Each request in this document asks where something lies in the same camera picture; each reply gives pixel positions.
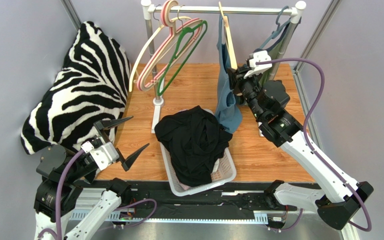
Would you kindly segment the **green hanger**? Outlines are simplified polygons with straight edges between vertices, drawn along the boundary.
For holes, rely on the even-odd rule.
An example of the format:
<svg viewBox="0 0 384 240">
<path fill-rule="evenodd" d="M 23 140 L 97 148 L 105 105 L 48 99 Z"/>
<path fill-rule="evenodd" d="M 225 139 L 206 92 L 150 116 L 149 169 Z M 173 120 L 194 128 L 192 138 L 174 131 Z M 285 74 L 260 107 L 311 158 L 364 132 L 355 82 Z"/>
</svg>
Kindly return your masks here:
<svg viewBox="0 0 384 240">
<path fill-rule="evenodd" d="M 168 63 L 153 78 L 157 85 L 156 94 L 159 97 L 163 95 L 178 75 L 208 30 L 208 22 L 199 17 L 191 18 L 178 15 L 175 18 L 169 19 L 169 11 L 177 5 L 178 3 L 174 0 L 168 1 L 163 5 L 163 11 L 161 12 L 163 25 L 170 28 L 169 36 L 162 46 L 169 50 L 174 48 L 174 50 Z M 182 59 L 182 62 L 174 71 L 172 77 L 167 83 L 163 83 L 167 73 L 180 59 Z"/>
</svg>

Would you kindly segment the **olive green tank top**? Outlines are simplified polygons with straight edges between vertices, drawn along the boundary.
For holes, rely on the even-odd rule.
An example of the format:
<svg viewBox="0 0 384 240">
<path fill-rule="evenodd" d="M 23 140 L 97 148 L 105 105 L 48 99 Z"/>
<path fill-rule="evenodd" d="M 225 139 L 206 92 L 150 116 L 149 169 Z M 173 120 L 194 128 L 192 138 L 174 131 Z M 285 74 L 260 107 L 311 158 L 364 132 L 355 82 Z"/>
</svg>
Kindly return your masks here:
<svg viewBox="0 0 384 240">
<path fill-rule="evenodd" d="M 271 46 L 263 48 L 263 50 L 267 51 L 268 55 L 272 60 L 282 59 L 286 53 L 288 45 L 292 39 L 292 36 L 300 24 L 301 19 L 298 23 L 288 23 L 281 33 L 280 37 L 273 43 Z M 273 63 L 272 67 L 265 71 L 259 80 L 261 86 L 264 85 L 268 80 L 273 80 L 278 72 L 280 63 Z"/>
</svg>

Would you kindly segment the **blue ribbed tank top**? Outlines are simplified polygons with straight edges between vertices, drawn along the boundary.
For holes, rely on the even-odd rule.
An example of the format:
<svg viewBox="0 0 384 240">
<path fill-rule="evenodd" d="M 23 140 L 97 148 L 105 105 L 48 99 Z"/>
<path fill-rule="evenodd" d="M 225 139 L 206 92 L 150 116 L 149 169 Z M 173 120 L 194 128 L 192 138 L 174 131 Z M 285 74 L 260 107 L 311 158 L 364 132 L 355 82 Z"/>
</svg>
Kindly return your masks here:
<svg viewBox="0 0 384 240">
<path fill-rule="evenodd" d="M 225 131 L 233 134 L 240 126 L 243 116 L 237 106 L 236 96 L 230 89 L 230 81 L 227 69 L 231 67 L 228 47 L 223 42 L 224 21 L 219 17 L 217 50 L 219 59 L 219 74 L 217 82 L 217 105 L 215 116 Z"/>
</svg>

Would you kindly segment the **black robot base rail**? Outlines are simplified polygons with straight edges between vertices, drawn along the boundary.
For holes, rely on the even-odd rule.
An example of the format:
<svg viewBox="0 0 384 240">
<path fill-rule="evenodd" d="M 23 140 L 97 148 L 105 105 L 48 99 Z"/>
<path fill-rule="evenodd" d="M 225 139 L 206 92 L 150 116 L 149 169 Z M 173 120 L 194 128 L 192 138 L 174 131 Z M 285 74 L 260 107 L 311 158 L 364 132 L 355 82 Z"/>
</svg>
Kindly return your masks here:
<svg viewBox="0 0 384 240">
<path fill-rule="evenodd" d="M 139 222 L 244 223 L 264 224 L 274 217 L 294 221 L 299 213 L 290 205 L 272 206 L 265 189 L 270 182 L 228 182 L 203 192 L 176 196 L 168 181 L 130 181 L 136 207 L 115 210 L 106 218 L 115 224 Z"/>
</svg>

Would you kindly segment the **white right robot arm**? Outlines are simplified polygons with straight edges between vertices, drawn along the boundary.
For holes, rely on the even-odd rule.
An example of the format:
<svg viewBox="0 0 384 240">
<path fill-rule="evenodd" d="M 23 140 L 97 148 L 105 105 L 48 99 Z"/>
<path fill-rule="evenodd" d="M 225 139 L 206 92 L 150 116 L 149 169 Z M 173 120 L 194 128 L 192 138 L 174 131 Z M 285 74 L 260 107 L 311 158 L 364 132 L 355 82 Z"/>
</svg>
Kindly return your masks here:
<svg viewBox="0 0 384 240">
<path fill-rule="evenodd" d="M 275 180 L 265 190 L 269 206 L 308 210 L 317 213 L 331 228 L 342 230 L 363 209 L 374 191 L 371 184 L 356 181 L 321 152 L 301 123 L 285 109 L 290 96 L 281 80 L 260 84 L 245 66 L 228 68 L 226 72 L 230 89 L 243 96 L 263 136 L 293 157 L 318 184 L 313 189 Z"/>
</svg>

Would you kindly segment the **cream white hanger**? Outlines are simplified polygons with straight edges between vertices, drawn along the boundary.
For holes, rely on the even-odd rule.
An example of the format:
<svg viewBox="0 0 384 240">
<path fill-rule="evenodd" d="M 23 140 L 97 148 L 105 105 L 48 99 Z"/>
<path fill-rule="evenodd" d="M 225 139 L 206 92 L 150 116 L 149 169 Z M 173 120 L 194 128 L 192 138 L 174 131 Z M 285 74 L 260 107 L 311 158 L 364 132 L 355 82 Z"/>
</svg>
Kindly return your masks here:
<svg viewBox="0 0 384 240">
<path fill-rule="evenodd" d="M 147 42 L 142 47 L 142 49 L 141 49 L 140 53 L 138 54 L 138 57 L 137 57 L 134 65 L 133 65 L 133 68 L 131 70 L 131 75 L 129 77 L 129 89 L 128 89 L 129 92 L 133 91 L 133 84 L 136 84 L 137 89 L 140 90 L 140 91 L 143 91 L 143 92 L 148 91 L 152 87 L 157 85 L 156 82 L 153 80 L 153 78 L 156 77 L 156 75 L 159 72 L 155 76 L 153 76 L 152 80 L 150 80 L 149 82 L 146 82 L 146 79 L 147 79 L 148 75 L 150 74 L 151 70 L 153 70 L 156 67 L 157 63 L 170 50 L 170 49 L 162 46 L 162 44 L 166 41 L 166 39 L 169 37 L 169 35 L 163 41 L 163 43 L 158 47 L 158 49 L 152 48 L 152 46 L 154 44 L 154 38 L 158 35 L 158 33 L 161 30 L 166 28 L 166 29 L 169 30 L 169 33 L 170 33 L 170 28 L 163 25 L 163 19 L 162 19 L 163 6 L 162 6 L 162 9 L 161 9 L 161 19 L 160 19 L 161 24 L 160 24 L 160 26 L 155 31 L 151 31 L 151 35 L 148 37 Z M 143 55 L 144 55 L 146 50 L 149 50 L 149 52 L 151 54 L 151 57 L 150 57 L 150 60 L 148 61 L 148 63 L 145 65 L 145 67 L 142 70 L 142 72 L 140 74 L 138 74 L 137 73 L 137 68 L 138 68 L 140 60 L 142 59 L 142 57 L 143 57 Z"/>
</svg>

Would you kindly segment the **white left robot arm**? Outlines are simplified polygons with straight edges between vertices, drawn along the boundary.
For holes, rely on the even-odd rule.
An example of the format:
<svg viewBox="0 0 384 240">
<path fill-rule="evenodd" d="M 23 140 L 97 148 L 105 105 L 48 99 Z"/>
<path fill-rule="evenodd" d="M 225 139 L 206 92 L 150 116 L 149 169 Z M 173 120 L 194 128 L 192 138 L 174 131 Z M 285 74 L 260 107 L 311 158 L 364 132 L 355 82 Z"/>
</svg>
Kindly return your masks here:
<svg viewBox="0 0 384 240">
<path fill-rule="evenodd" d="M 73 152 L 61 145 L 51 145 L 41 156 L 36 172 L 42 176 L 35 200 L 35 239 L 90 240 L 107 217 L 122 204 L 130 204 L 132 186 L 119 178 L 108 182 L 98 202 L 72 230 L 66 226 L 83 191 L 79 181 L 97 170 L 121 163 L 128 171 L 147 144 L 124 157 L 106 132 L 131 117 L 98 120 L 93 124 L 97 134 Z"/>
</svg>

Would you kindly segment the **pink lilac tank top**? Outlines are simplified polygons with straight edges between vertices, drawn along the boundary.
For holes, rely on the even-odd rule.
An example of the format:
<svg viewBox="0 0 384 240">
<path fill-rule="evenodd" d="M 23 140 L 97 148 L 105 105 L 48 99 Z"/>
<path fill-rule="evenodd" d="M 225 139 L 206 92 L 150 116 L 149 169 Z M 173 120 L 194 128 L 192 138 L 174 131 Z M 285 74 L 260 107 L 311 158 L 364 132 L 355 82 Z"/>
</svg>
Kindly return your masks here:
<svg viewBox="0 0 384 240">
<path fill-rule="evenodd" d="M 189 190 L 191 187 L 186 185 L 186 184 L 183 184 L 182 182 L 178 181 L 178 185 L 184 190 L 184 191 L 187 191 Z"/>
</svg>

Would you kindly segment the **blue grey hanger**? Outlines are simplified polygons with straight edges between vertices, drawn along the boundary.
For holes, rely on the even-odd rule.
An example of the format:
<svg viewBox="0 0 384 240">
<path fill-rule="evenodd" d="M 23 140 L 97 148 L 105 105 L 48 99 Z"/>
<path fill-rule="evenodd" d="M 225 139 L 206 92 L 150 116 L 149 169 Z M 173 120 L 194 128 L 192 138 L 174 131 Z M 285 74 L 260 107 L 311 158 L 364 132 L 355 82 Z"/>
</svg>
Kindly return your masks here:
<svg viewBox="0 0 384 240">
<path fill-rule="evenodd" d="M 279 19 L 282 15 L 282 13 L 289 9 L 290 7 L 288 5 L 284 6 L 281 11 L 278 13 L 277 17 L 276 17 L 276 20 L 275 20 L 275 24 L 276 24 L 276 29 L 274 31 L 272 31 L 272 33 L 270 34 L 270 36 L 260 45 L 260 49 L 263 49 L 271 40 L 275 39 L 279 34 L 282 33 L 283 29 L 291 22 L 291 18 L 289 18 L 288 20 L 286 20 L 284 23 L 280 23 L 279 22 Z"/>
</svg>

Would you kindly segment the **wooden hanger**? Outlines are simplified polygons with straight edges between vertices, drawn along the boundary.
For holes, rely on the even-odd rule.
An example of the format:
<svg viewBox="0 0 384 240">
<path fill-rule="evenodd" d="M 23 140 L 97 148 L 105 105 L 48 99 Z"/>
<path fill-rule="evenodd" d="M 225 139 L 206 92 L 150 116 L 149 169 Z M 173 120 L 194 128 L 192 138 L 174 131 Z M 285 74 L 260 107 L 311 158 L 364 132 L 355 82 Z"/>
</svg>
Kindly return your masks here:
<svg viewBox="0 0 384 240">
<path fill-rule="evenodd" d="M 229 18 L 224 13 L 221 1 L 218 2 L 218 8 L 219 8 L 219 11 L 220 11 L 220 14 L 222 17 L 222 25 L 223 25 L 224 31 L 225 31 L 225 44 L 226 44 L 227 51 L 228 51 L 230 65 L 231 65 L 231 68 L 236 70 L 238 68 L 238 64 L 237 64 L 235 49 L 233 46 L 232 34 L 231 34 L 231 29 L 230 29 L 230 24 L 229 24 Z"/>
</svg>

